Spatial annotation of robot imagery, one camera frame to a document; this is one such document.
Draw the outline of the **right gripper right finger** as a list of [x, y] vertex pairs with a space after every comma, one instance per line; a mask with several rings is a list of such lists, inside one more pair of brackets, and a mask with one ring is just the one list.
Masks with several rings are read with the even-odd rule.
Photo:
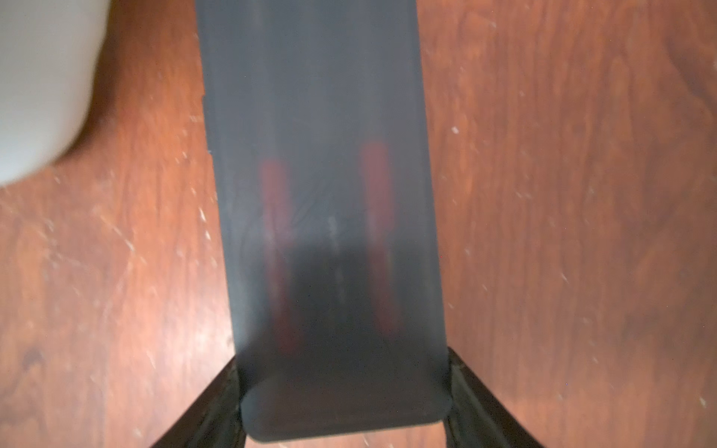
[[448, 448], [543, 448], [452, 349], [448, 349], [453, 404], [444, 418]]

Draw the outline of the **black pencil case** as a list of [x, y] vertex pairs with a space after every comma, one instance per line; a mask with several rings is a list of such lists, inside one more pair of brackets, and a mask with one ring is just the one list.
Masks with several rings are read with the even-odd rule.
[[452, 399], [413, 1], [200, 1], [239, 410], [258, 442]]

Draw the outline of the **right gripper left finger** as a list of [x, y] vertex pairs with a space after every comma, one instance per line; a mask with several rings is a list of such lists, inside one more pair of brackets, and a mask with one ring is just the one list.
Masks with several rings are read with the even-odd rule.
[[232, 358], [153, 447], [244, 447], [240, 398], [240, 377]]

